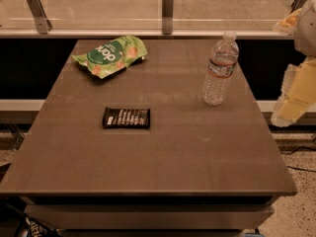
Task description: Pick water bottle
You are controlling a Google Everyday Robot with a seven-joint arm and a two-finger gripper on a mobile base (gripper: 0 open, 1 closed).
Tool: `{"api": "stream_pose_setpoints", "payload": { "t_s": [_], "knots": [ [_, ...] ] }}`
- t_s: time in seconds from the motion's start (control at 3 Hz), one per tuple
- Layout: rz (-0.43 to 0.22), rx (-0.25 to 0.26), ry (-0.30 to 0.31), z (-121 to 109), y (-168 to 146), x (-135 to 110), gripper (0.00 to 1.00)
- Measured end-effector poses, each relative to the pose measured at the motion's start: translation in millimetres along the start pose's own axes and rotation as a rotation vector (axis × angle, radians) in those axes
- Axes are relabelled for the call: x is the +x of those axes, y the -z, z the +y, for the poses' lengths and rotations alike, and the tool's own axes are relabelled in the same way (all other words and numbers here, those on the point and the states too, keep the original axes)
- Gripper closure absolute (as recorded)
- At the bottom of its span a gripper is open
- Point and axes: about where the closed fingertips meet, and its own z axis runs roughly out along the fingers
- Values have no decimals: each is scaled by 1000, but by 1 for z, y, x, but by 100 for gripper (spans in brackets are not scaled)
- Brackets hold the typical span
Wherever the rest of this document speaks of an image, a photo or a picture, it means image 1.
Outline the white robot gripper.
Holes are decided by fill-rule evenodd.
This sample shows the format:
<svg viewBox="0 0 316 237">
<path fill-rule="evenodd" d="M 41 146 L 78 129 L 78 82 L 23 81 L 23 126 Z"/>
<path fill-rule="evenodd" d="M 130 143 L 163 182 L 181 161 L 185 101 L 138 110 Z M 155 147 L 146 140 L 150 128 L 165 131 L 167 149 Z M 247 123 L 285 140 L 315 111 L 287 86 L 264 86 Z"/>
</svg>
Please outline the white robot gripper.
<svg viewBox="0 0 316 237">
<path fill-rule="evenodd" d="M 307 56 L 298 66 L 287 66 L 281 95 L 271 116 L 273 125 L 287 127 L 296 123 L 316 103 L 316 0 L 307 0 L 301 9 L 277 22 L 273 30 L 294 34 L 295 49 Z"/>
</svg>

